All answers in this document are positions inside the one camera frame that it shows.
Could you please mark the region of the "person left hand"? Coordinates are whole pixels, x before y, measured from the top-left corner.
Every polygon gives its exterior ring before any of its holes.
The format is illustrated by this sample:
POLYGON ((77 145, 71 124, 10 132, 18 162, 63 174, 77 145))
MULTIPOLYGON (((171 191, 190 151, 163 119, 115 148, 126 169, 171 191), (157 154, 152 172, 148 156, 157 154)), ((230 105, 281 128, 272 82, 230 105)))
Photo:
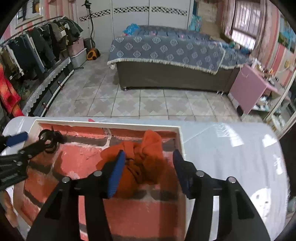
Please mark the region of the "person left hand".
POLYGON ((8 219, 8 221, 10 222, 11 226, 13 228, 16 228, 18 226, 18 220, 17 220, 17 216, 14 212, 14 208, 13 205, 11 203, 11 199, 10 196, 8 194, 7 191, 2 191, 2 204, 5 210, 5 216, 8 219))

